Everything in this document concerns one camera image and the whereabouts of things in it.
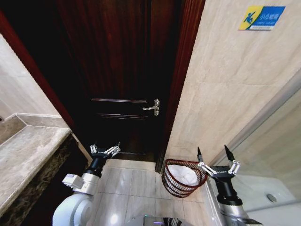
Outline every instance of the door frame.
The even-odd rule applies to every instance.
[[[175,115],[178,109],[182,88],[186,78],[190,57],[197,36],[198,26],[204,9],[205,0],[183,0],[183,7],[180,15],[180,28],[178,34],[178,46],[175,54],[175,64],[171,89],[168,98],[167,112],[165,115],[165,125],[162,137],[161,151],[156,161],[156,172],[161,172],[169,137],[174,124]],[[30,53],[18,38],[18,35],[10,25],[9,21],[0,10],[0,33],[14,50],[21,62],[27,68],[31,76],[41,87],[50,102],[66,121],[73,133],[79,138],[84,139],[82,131],[77,128],[73,118],[70,116],[59,97],[51,88],[42,72],[39,70]]]

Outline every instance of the wooden trim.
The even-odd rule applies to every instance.
[[[91,101],[92,102],[119,102],[119,103],[147,104],[146,100],[123,100],[123,99],[92,98]]]
[[[105,113],[96,113],[98,116],[106,119],[136,119],[144,120],[147,116],[144,115],[131,115],[131,114],[105,114]]]
[[[186,0],[181,15],[181,28],[179,34],[178,49],[174,65],[173,81],[171,85],[164,134],[162,141],[162,151],[156,162],[156,172],[161,172],[164,157],[173,128],[174,118],[180,102],[180,97],[188,70],[190,57],[192,54],[194,41],[198,33],[198,26],[204,9],[205,0]]]
[[[1,10],[0,10],[0,33],[3,35],[3,37],[8,42],[10,47],[19,57],[21,62],[24,64],[24,66],[32,75],[32,77],[37,82],[37,84],[41,87],[43,92],[49,98],[50,102],[57,109],[57,111],[60,113],[60,115],[68,124],[68,126],[71,128],[71,130],[74,131],[75,123],[73,118],[69,115],[62,102],[59,100],[55,92],[52,90],[49,83],[47,82],[47,80],[39,70],[33,58],[31,57],[30,53],[27,51],[27,49],[25,48],[25,46],[23,45],[18,35],[15,33],[14,29],[11,27],[10,23],[8,22],[8,20],[6,19],[6,17],[4,16]]]

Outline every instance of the door handle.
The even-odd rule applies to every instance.
[[[155,99],[155,105],[153,107],[144,107],[143,110],[149,111],[154,109],[154,115],[157,116],[159,115],[159,106],[160,106],[160,101],[158,99]]]

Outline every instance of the sign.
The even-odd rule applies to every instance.
[[[285,6],[249,6],[239,30],[272,30]]]

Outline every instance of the wall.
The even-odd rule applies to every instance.
[[[273,31],[238,31],[251,5],[286,6]],[[301,67],[301,2],[207,0],[166,158],[210,162]]]
[[[59,115],[0,34],[0,116],[13,113]]]

